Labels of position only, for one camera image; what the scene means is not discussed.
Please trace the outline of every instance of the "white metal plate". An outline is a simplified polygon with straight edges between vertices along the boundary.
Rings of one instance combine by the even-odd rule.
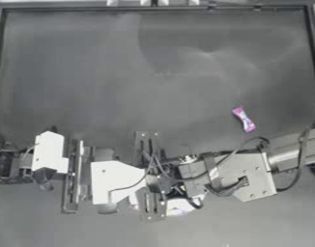
[[[68,158],[63,157],[64,137],[49,131],[36,136],[32,159],[32,171],[41,168],[55,169],[57,173],[68,172]]]
[[[114,189],[131,186],[144,176],[144,169],[138,169],[116,160],[92,162],[89,164],[89,171],[93,205],[115,204],[139,188],[146,186],[146,180],[143,179],[140,183],[131,188],[110,193]]]

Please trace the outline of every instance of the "purple object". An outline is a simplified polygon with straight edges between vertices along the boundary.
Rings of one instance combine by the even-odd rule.
[[[249,133],[250,131],[253,131],[256,129],[256,124],[248,118],[248,116],[245,114],[244,108],[242,107],[234,108],[232,110],[232,113],[241,120],[241,122],[244,123],[244,130],[245,130],[245,132]]]

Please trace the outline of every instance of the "gray floor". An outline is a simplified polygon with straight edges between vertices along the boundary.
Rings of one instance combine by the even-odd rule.
[[[315,81],[301,15],[173,16],[10,14],[0,77],[8,138],[57,124],[126,157],[134,126],[163,130],[170,147],[233,147],[252,136],[229,113],[238,104],[258,125],[253,135],[309,124]],[[0,247],[315,246],[308,174],[282,195],[249,204],[209,197],[203,210],[151,225],[131,211],[99,216],[89,204],[60,215],[59,188],[0,187]]]

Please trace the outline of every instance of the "metal frame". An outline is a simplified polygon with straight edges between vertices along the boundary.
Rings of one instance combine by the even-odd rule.
[[[0,3],[0,56],[2,50],[4,24],[5,16],[9,11],[34,11],[34,12],[73,12],[73,11],[95,11],[95,12],[292,12],[303,11],[303,21],[305,24],[308,44],[312,57],[312,66],[315,72],[315,12],[312,4],[282,4],[282,5],[230,5],[217,4],[203,0],[199,6],[162,6],[156,7],[156,1],[151,1],[152,7],[140,7],[135,3],[140,1],[130,1],[128,5],[119,7],[106,7],[106,1],[100,2],[51,2],[51,3]]]

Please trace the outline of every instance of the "black surface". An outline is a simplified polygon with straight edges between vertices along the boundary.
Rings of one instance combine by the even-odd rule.
[[[252,134],[230,114],[238,105]],[[0,131],[20,145],[56,125],[122,158],[134,131],[147,129],[169,152],[189,152],[183,144],[215,151],[313,121],[301,12],[6,16]]]

